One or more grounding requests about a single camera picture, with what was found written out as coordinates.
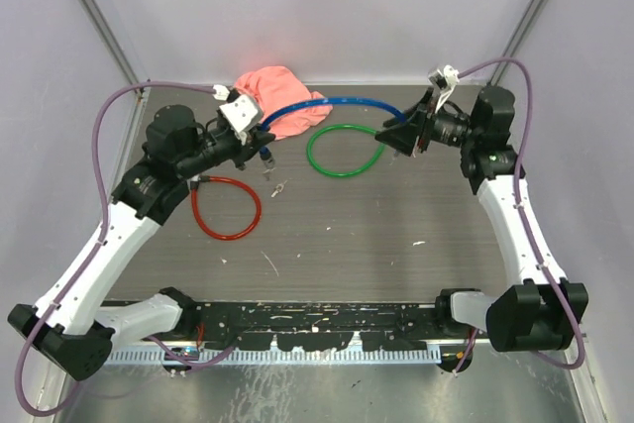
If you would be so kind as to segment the blue lock keys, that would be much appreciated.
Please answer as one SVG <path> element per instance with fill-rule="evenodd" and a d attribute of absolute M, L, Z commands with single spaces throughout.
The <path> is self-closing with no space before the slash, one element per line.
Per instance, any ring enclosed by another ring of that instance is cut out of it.
<path fill-rule="evenodd" d="M 263 159 L 264 171 L 263 177 L 266 181 L 270 180 L 270 176 L 275 169 L 275 159 L 273 156 L 268 157 L 267 159 Z"/>

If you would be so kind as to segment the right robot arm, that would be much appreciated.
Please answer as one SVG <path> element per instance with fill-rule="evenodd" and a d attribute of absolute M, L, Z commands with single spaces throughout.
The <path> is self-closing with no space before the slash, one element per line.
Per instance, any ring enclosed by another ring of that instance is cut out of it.
<path fill-rule="evenodd" d="M 514 95 L 486 86 L 469 113 L 452 102 L 436 109 L 433 100 L 427 90 L 401 117 L 385 121 L 374 137 L 409 157 L 433 142 L 459 149 L 462 175 L 492 226 L 508 284 L 498 297 L 471 288 L 441 290 L 436 329 L 455 338 L 475 328 L 502 353 L 568 348 L 581 334 L 588 293 L 557 264 L 532 210 L 525 171 L 509 142 Z"/>

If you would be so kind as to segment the green cable lock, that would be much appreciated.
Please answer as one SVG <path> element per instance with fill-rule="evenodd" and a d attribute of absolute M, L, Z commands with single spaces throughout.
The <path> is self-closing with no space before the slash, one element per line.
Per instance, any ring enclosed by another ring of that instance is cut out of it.
<path fill-rule="evenodd" d="M 313 148 L 317 142 L 318 139 L 320 139 L 322 136 L 328 134 L 328 133 L 332 133 L 332 132 L 336 132 L 336 131 L 354 131 L 354 132 L 360 132 L 360 133 L 364 133 L 370 136 L 374 136 L 376 133 L 376 130 L 369 128 L 367 126 L 362 126 L 362 125 L 357 125 L 357 124 L 336 124 L 336 125 L 332 125 L 332 126 L 327 126 L 319 131 L 317 131 L 316 133 L 314 133 L 310 139 L 307 142 L 306 145 L 306 158 L 308 160 L 308 163 L 312 166 L 313 169 L 315 169 L 317 172 L 319 172 L 320 174 L 327 176 L 327 177 L 331 177 L 331 178 L 352 178 L 355 176 L 358 176 L 360 174 L 365 173 L 367 170 L 369 170 L 373 165 L 375 165 L 377 163 L 377 161 L 380 159 L 380 157 L 382 156 L 382 154 L 385 151 L 385 145 L 384 144 L 379 144 L 376 151 L 373 153 L 373 155 L 371 156 L 371 158 L 364 163 L 363 165 L 353 169 L 353 170 L 349 170 L 349 171 L 334 171 L 334 170 L 330 170 L 327 168 L 324 168 L 322 165 L 320 165 L 318 163 L 318 161 L 316 160 L 314 154 L 313 154 Z"/>

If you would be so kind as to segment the red cable lock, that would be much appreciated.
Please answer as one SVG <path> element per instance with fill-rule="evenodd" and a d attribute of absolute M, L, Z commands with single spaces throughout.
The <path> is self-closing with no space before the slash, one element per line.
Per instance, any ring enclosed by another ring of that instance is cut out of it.
<path fill-rule="evenodd" d="M 245 229 L 234 234 L 226 235 L 215 232 L 206 224 L 205 220 L 201 216 L 198 205 L 198 190 L 200 185 L 204 183 L 222 183 L 232 185 L 242 189 L 252 198 L 255 205 L 255 214 L 254 218 Z M 250 186 L 246 185 L 240 180 L 224 176 L 196 175 L 189 180 L 189 191 L 190 204 L 194 221 L 205 235 L 211 237 L 214 240 L 230 242 L 243 239 L 247 237 L 257 227 L 262 218 L 263 206 L 260 197 Z"/>

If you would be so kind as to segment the red lock keys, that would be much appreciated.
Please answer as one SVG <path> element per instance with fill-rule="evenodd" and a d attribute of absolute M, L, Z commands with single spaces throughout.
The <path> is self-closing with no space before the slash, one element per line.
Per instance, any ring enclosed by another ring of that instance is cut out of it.
<path fill-rule="evenodd" d="M 271 193 L 270 197 L 271 197 L 271 198 L 274 198 L 274 197 L 276 197 L 277 195 L 279 195 L 279 194 L 283 191 L 283 189 L 285 188 L 286 183 L 287 183 L 287 181 L 285 180 L 285 181 L 283 181 L 283 182 L 281 182 L 281 183 L 277 184 L 277 185 L 274 187 L 273 192 Z"/>

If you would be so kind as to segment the blue cable lock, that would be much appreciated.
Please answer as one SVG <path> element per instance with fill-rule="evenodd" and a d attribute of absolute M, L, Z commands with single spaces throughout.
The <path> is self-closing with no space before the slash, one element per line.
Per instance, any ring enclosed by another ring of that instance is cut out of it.
<path fill-rule="evenodd" d="M 402 112 L 399 111 L 396 107 L 389 105 L 383 101 L 364 98 L 364 97 L 326 97 L 326 98 L 318 98 L 311 99 L 306 101 L 297 102 L 288 106 L 284 106 L 279 110 L 273 112 L 271 115 L 266 117 L 260 128 L 265 131 L 270 129 L 270 126 L 277 120 L 290 115 L 291 113 L 295 113 L 298 111 L 303 111 L 312 107 L 317 106 L 368 106 L 371 108 L 379 109 L 390 114 L 393 117 L 401 118 Z"/>

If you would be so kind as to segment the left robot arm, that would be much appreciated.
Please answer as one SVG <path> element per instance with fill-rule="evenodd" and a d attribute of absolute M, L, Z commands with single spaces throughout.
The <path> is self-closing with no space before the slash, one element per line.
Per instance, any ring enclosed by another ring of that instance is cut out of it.
<path fill-rule="evenodd" d="M 273 141 L 264 113 L 242 95 L 217 111 L 206 129 L 184 105 L 159 109 L 146 128 L 144 155 L 122 177 L 107 216 L 62 278 L 36 304 L 16 305 L 9 324 L 76 381 L 93 376 L 113 350 L 156 334 L 192 337 L 196 302 L 168 287 L 113 312 L 101 304 L 138 250 L 189 196 L 189 182 L 230 160 L 238 168 Z"/>

